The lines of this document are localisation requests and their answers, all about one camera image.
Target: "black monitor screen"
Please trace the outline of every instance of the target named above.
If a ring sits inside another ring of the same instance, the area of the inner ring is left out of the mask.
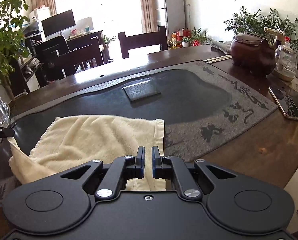
[[[46,37],[76,25],[72,10],[51,16],[41,23]]]

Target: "brown ceramic jar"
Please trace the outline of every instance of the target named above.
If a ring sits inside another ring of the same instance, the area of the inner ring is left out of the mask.
[[[276,66],[275,50],[263,37],[238,34],[232,39],[230,50],[234,65],[246,67],[254,75],[266,76]]]

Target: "glass cup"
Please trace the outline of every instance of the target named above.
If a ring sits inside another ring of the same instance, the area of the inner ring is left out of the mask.
[[[9,125],[10,108],[0,97],[0,126],[7,127]]]

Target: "tree trunk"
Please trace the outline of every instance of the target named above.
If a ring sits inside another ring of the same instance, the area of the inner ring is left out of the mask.
[[[2,81],[2,86],[5,88],[6,92],[7,92],[7,95],[9,96],[9,98],[11,99],[12,102],[15,101],[15,97],[14,97],[14,94],[10,88],[10,85],[9,85],[9,82],[7,81],[7,78],[6,76],[4,75],[0,75],[0,78],[1,78],[1,81]]]

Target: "folded towel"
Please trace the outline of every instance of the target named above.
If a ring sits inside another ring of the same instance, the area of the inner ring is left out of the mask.
[[[163,155],[164,121],[130,119],[111,115],[81,115],[60,118],[48,127],[30,155],[9,138],[13,156],[9,166],[25,184],[56,174],[93,159],[112,163],[119,156],[137,155],[145,147],[145,177],[131,179],[127,190],[165,190],[164,179],[152,177],[151,147]]]
[[[220,42],[220,41],[211,41],[211,47],[221,50],[224,54],[230,54],[230,45],[231,41]]]

